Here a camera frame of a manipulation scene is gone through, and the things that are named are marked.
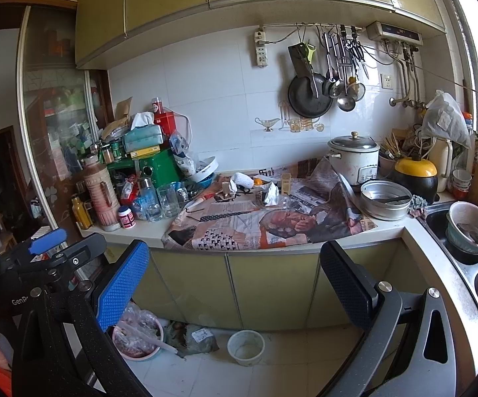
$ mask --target wall socket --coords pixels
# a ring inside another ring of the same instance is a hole
[[[392,75],[391,74],[380,74],[380,85],[383,89],[393,89],[392,86]]]
[[[258,67],[266,67],[269,65],[269,60],[266,55],[266,34],[263,30],[254,33],[254,42],[256,44],[256,60]]]

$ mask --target blue grip pad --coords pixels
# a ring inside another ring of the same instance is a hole
[[[57,228],[48,234],[44,234],[44,236],[33,240],[29,246],[29,253],[31,255],[40,255],[65,241],[66,231],[64,228]]]
[[[97,299],[96,318],[103,331],[117,324],[123,315],[149,264],[149,247],[142,241],[133,242],[118,261],[123,262]]]

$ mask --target white thermos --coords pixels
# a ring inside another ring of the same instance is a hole
[[[447,188],[447,179],[453,164],[453,144],[448,139],[436,139],[436,144],[429,153],[429,161],[436,166],[438,171],[438,192],[442,193]]]

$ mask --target red box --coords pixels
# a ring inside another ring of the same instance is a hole
[[[164,113],[155,113],[154,123],[162,127],[162,130],[167,137],[169,137],[173,133],[173,131],[176,130],[174,113],[171,111],[167,111]]]

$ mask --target frying pan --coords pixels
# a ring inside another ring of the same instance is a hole
[[[289,85],[288,100],[293,110],[304,118],[318,118],[324,115],[333,99],[329,96],[323,95],[323,84],[327,82],[324,76],[319,73],[313,73],[314,83],[320,94],[315,98],[311,90],[311,81],[307,77],[299,78],[296,76]]]

